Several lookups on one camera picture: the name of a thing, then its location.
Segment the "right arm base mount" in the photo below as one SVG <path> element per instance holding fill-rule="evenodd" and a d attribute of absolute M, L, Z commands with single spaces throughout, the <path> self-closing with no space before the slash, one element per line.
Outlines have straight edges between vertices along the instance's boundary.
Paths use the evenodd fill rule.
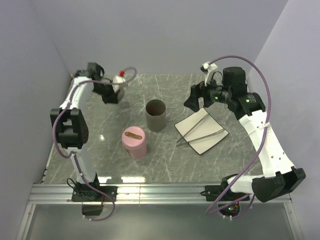
<path fill-rule="evenodd" d="M 214 202 L 216 198 L 220 195 L 220 193 L 224 190 L 222 185 L 205 185 L 204 190 L 200 192 L 200 195 L 205 197 L 207 202 Z M 234 200 L 238 200 L 245 196 L 245 193 L 242 192 L 232 192 L 228 190 L 228 192 L 220 199 L 223 202 L 232 202 Z M 223 217 L 236 217 L 241 212 L 241 206 L 239 202 L 233 203 L 230 206 L 227 206 L 219 211 Z"/>

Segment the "pink lid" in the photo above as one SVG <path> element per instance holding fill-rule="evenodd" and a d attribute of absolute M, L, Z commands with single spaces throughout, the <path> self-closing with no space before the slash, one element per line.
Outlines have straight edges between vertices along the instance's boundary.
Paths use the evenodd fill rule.
<path fill-rule="evenodd" d="M 145 131 L 138 126 L 130 126 L 121 136 L 123 146 L 128 150 L 136 150 L 146 145 Z"/>

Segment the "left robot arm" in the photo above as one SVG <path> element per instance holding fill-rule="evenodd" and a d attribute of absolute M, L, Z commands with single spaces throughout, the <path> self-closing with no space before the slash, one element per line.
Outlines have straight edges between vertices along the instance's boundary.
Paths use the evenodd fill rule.
<path fill-rule="evenodd" d="M 71 185 L 79 200 L 114 200 L 115 191 L 103 189 L 98 175 L 92 166 L 86 144 L 89 128 L 82 113 L 91 93 L 101 96 L 104 104 L 117 104 L 120 101 L 120 88 L 116 81 L 103 81 L 105 71 L 96 62 L 90 62 L 85 70 L 78 70 L 73 85 L 65 101 L 59 108 L 50 111 L 52 136 L 57 151 L 65 159 L 71 159 L 76 170 L 76 181 Z"/>

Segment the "metal tongs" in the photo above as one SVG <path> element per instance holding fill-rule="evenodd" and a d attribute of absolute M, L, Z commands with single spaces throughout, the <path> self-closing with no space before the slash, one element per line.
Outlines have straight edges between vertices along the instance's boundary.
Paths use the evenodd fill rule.
<path fill-rule="evenodd" d="M 209 136 L 225 132 L 209 113 L 194 113 L 174 126 L 181 135 L 176 141 L 178 145 L 205 140 Z"/>

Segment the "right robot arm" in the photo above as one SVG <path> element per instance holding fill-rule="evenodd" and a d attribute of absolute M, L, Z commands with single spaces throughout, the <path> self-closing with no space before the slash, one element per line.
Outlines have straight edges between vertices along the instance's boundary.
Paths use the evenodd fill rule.
<path fill-rule="evenodd" d="M 226 104 L 247 132 L 263 172 L 257 176 L 240 172 L 223 178 L 216 200 L 232 201 L 236 196 L 249 194 L 265 203 L 292 193 L 306 178 L 306 173 L 295 167 L 285 154 L 263 100 L 257 93 L 248 91 L 245 70 L 237 66 L 224 68 L 219 85 L 214 79 L 218 69 L 214 63 L 204 63 L 200 69 L 206 74 L 205 80 L 191 86 L 184 106 L 196 113 L 200 110 L 199 98 L 206 108 L 213 103 Z"/>

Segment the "pink cylinder container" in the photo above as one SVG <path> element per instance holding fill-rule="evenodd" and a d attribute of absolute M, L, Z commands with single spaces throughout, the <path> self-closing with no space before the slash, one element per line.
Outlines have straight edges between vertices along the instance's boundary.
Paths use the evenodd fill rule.
<path fill-rule="evenodd" d="M 127 151 L 130 158 L 132 158 L 134 160 L 142 159 L 147 155 L 147 144 L 146 143 L 142 143 L 140 145 L 134 145 L 134 146 L 129 146 L 129 145 L 125 144 L 124 148 Z"/>

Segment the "grey lid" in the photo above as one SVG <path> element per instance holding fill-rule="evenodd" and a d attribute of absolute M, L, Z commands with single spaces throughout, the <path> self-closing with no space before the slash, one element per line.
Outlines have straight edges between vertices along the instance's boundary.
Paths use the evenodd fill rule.
<path fill-rule="evenodd" d="M 121 87 L 117 91 L 117 100 L 118 100 L 118 102 L 120 102 L 123 99 L 124 95 L 125 95 L 125 90 L 124 90 L 124 88 Z"/>

